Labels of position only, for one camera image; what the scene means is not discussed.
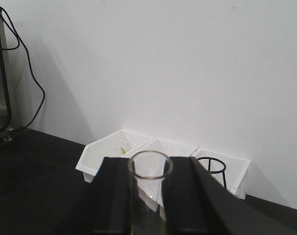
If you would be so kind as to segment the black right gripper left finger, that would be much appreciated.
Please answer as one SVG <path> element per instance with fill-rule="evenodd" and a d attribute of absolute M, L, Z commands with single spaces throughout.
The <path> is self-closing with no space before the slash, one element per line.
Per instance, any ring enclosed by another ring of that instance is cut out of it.
<path fill-rule="evenodd" d="M 129 183 L 128 159 L 105 157 L 87 190 L 54 229 L 54 234 L 129 235 Z"/>

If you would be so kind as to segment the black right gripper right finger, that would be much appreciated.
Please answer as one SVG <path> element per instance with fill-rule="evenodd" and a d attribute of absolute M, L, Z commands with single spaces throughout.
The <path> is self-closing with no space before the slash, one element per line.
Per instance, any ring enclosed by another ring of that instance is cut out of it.
<path fill-rule="evenodd" d="M 194 157 L 171 157 L 163 189 L 173 235 L 280 235 L 282 226 L 225 190 Z"/>

